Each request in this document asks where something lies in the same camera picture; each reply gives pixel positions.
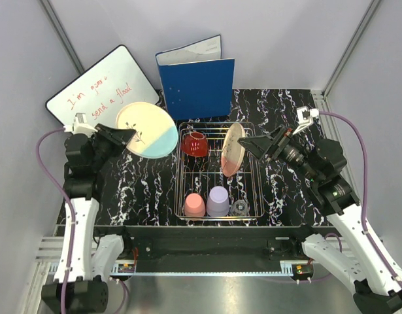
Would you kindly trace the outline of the cream and pink plate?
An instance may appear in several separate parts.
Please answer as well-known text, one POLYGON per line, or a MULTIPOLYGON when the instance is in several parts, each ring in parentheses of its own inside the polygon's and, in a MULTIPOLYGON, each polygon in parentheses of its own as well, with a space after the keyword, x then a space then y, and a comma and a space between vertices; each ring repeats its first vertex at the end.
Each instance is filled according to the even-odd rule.
POLYGON ((221 152, 221 170, 226 177, 234 175, 242 164, 245 148, 238 140, 244 137, 246 132, 238 122, 233 123, 226 133, 221 152))

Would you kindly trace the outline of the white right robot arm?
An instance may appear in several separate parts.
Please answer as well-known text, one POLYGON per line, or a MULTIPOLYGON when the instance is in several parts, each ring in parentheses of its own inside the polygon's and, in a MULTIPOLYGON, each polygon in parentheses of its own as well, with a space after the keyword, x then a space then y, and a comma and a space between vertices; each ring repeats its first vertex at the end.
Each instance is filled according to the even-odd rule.
POLYGON ((290 255, 323 265, 351 292, 362 313, 402 313, 402 269, 370 229, 360 200, 341 176, 347 161, 340 143, 322 139, 308 150, 283 127, 272 135, 240 138, 238 143, 256 159, 281 160, 308 179, 311 202, 340 232, 354 258, 306 227, 288 243, 290 255))

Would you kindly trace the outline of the cream and blue plate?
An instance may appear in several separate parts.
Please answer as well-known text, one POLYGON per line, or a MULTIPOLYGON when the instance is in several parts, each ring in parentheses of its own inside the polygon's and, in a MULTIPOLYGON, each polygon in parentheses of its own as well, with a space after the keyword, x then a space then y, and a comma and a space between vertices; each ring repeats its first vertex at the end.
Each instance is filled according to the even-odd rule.
POLYGON ((151 103, 126 105, 116 117, 116 127, 135 131, 127 149, 143 158, 166 157, 178 143, 178 130, 173 119, 164 109, 151 103))

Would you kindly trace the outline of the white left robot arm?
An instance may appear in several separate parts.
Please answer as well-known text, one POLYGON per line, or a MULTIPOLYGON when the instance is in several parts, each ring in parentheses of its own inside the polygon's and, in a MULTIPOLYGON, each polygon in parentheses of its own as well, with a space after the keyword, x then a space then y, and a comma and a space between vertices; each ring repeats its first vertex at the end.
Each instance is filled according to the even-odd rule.
POLYGON ((49 179, 65 201, 66 225, 58 268, 52 283, 41 290, 42 301, 54 313, 102 313, 109 300, 107 281, 117 258, 133 250, 127 234, 104 235, 92 251, 93 229, 102 194, 100 171, 107 161, 123 153, 136 131, 65 126, 71 133, 64 142, 64 183, 49 179))

